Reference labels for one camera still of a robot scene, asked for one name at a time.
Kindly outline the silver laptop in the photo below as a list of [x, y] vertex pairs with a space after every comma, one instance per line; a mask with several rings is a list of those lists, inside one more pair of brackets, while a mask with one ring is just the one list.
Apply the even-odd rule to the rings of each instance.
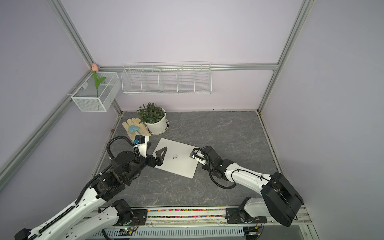
[[195, 175], [198, 161], [191, 158], [190, 154], [196, 147], [162, 138], [155, 148], [155, 152], [164, 147], [168, 148], [164, 162], [161, 166], [156, 166], [156, 169], [192, 179]]

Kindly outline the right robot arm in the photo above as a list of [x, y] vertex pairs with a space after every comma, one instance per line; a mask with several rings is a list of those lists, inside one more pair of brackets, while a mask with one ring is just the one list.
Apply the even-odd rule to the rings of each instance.
[[247, 197], [238, 207], [227, 208], [229, 224], [265, 223], [266, 217], [272, 217], [289, 227], [298, 220], [304, 200], [283, 174], [262, 174], [243, 168], [231, 160], [223, 160], [210, 146], [194, 148], [190, 158], [203, 165], [216, 186], [230, 190], [242, 185], [261, 196], [259, 200]]

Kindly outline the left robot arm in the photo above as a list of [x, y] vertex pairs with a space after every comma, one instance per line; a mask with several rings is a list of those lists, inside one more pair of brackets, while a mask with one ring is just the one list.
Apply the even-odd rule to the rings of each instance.
[[75, 201], [41, 225], [20, 230], [15, 239], [80, 240], [116, 223], [129, 223], [134, 216], [124, 200], [115, 201], [110, 208], [83, 223], [81, 220], [129, 186], [145, 167], [163, 164], [168, 148], [156, 151], [155, 156], [148, 155], [147, 140], [148, 137], [142, 135], [134, 141], [125, 136], [111, 139], [106, 145], [111, 163], [83, 187]]

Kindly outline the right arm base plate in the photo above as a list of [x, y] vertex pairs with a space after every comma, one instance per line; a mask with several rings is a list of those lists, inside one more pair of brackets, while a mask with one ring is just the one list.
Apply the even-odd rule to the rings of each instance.
[[266, 217], [251, 217], [240, 208], [226, 208], [225, 219], [228, 224], [265, 224], [267, 223]]

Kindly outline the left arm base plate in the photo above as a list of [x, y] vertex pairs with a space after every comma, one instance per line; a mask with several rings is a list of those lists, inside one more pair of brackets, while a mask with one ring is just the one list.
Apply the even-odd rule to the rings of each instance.
[[147, 217], [147, 209], [133, 209], [127, 220], [124, 220], [123, 222], [121, 220], [118, 220], [118, 222], [115, 223], [114, 226], [144, 226], [146, 224]]

